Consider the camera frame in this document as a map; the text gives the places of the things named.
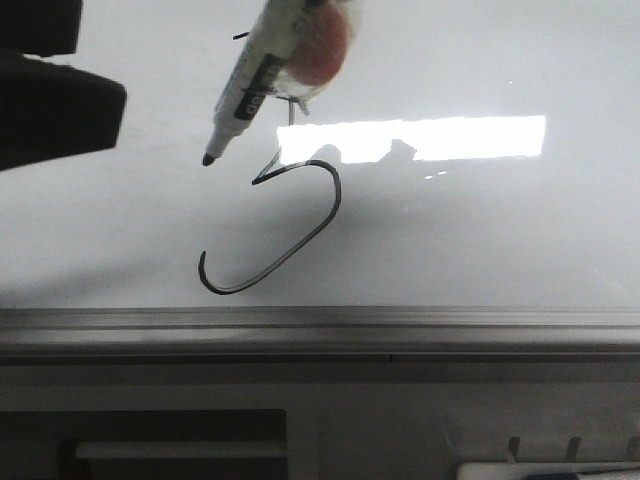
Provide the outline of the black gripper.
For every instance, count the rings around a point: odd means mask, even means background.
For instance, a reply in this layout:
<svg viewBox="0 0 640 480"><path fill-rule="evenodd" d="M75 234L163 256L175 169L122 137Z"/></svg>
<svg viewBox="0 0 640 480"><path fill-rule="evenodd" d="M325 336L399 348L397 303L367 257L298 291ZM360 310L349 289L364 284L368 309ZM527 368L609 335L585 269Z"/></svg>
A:
<svg viewBox="0 0 640 480"><path fill-rule="evenodd" d="M74 54L81 1L1 3L1 169L112 149L125 87L46 57Z"/></svg>

